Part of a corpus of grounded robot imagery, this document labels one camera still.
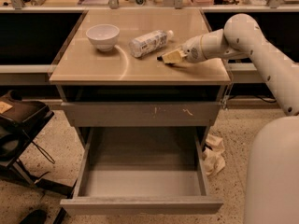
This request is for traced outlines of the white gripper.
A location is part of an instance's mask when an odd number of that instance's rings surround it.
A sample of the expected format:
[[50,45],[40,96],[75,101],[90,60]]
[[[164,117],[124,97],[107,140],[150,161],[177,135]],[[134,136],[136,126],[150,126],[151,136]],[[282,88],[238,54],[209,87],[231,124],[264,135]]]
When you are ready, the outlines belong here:
[[200,63],[206,58],[201,46],[201,36],[188,39],[182,47],[177,47],[165,53],[163,57],[164,63],[181,63],[185,58],[189,63]]

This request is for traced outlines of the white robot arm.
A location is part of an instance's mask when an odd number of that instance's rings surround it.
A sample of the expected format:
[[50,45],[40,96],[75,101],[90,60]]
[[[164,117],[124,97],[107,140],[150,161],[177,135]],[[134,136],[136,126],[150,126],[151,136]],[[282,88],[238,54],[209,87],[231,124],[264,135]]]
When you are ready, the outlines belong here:
[[236,14],[215,32],[195,36],[159,57],[164,63],[249,58],[286,116],[252,142],[244,224],[299,224],[299,66],[264,37],[251,16]]

